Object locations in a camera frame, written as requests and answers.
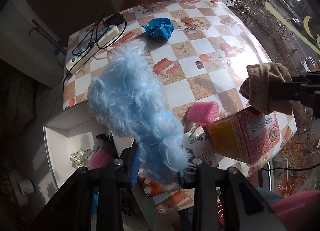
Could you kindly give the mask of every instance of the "starfish pattern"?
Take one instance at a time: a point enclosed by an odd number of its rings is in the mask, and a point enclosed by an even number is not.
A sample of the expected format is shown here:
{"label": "starfish pattern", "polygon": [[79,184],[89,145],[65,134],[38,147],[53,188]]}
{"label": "starfish pattern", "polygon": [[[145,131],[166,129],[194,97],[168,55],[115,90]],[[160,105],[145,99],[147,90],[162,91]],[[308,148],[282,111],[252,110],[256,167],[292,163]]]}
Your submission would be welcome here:
{"label": "starfish pattern", "polygon": [[198,18],[198,19],[195,19],[195,21],[198,21],[198,23],[207,23],[207,20],[204,20],[203,18]]}
{"label": "starfish pattern", "polygon": [[231,28],[234,28],[234,27],[235,27],[235,25],[232,24],[232,23],[228,23],[226,26],[228,26],[229,28],[230,28],[230,27],[231,27]]}
{"label": "starfish pattern", "polygon": [[188,55],[190,55],[190,53],[188,52],[188,49],[191,48],[191,46],[186,46],[185,43],[182,44],[182,46],[175,46],[175,48],[179,49],[180,52],[178,53],[178,55],[182,54],[182,53],[187,53]]}
{"label": "starfish pattern", "polygon": [[217,68],[219,68],[219,64],[218,64],[218,62],[220,61],[220,60],[222,60],[222,61],[224,61],[222,58],[213,58],[213,57],[210,57],[210,59],[209,59],[209,66],[211,66],[211,65],[215,65]]}
{"label": "starfish pattern", "polygon": [[175,15],[177,15],[178,17],[184,17],[184,12],[181,10],[178,10],[176,13],[174,13]]}
{"label": "starfish pattern", "polygon": [[238,39],[238,41],[242,46],[246,46],[247,45],[247,42],[243,38],[242,39]]}
{"label": "starfish pattern", "polygon": [[219,31],[221,31],[222,33],[227,33],[227,32],[228,32],[228,29],[227,29],[227,28],[221,28],[221,27],[219,27],[218,29],[219,29]]}
{"label": "starfish pattern", "polygon": [[161,11],[164,12],[164,8],[166,7],[166,5],[162,4],[162,3],[156,3],[152,6],[152,8],[154,9],[154,11]]}

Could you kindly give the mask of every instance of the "table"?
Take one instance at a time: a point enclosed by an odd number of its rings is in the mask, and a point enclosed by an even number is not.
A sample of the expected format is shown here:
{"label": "table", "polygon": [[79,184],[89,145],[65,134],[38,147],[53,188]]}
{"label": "table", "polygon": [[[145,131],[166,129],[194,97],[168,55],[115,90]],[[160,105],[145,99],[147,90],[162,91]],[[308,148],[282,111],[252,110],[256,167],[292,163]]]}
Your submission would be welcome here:
{"label": "table", "polygon": [[[239,93],[248,77],[246,66],[271,62],[262,45],[241,20],[220,0],[173,0],[144,4],[121,12],[128,25],[123,36],[92,56],[65,81],[64,109],[86,99],[88,86],[108,64],[108,53],[124,41],[139,45],[163,81],[168,108],[182,118],[194,102],[216,101],[220,115],[249,106]],[[169,40],[148,37],[142,25],[153,18],[170,18],[175,30]],[[93,24],[69,38],[67,59]],[[83,41],[80,49],[89,39]],[[281,140],[255,165],[216,155],[220,168],[235,166],[250,176],[263,167],[296,132],[294,116],[276,113]]]}

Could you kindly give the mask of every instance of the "blue crumpled plastic bag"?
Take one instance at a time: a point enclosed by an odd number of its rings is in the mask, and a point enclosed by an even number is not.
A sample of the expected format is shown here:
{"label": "blue crumpled plastic bag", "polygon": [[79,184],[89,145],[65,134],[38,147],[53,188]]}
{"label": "blue crumpled plastic bag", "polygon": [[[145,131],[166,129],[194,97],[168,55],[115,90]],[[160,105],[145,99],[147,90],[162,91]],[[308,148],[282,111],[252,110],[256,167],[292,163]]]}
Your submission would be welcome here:
{"label": "blue crumpled plastic bag", "polygon": [[169,18],[153,18],[148,25],[142,25],[143,29],[152,37],[169,39],[174,30],[174,25]]}

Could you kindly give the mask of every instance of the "pink sponge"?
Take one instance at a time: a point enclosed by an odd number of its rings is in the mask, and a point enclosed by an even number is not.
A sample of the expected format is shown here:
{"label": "pink sponge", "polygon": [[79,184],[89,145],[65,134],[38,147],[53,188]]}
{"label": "pink sponge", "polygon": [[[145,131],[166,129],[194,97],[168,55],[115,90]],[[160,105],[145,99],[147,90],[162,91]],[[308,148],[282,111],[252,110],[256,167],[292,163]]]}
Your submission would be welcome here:
{"label": "pink sponge", "polygon": [[113,160],[112,156],[102,148],[99,148],[98,151],[96,151],[96,153],[88,161],[88,166],[90,169],[101,168],[111,160]]}
{"label": "pink sponge", "polygon": [[215,101],[194,103],[188,111],[187,120],[194,123],[212,125],[219,115],[219,105]]}

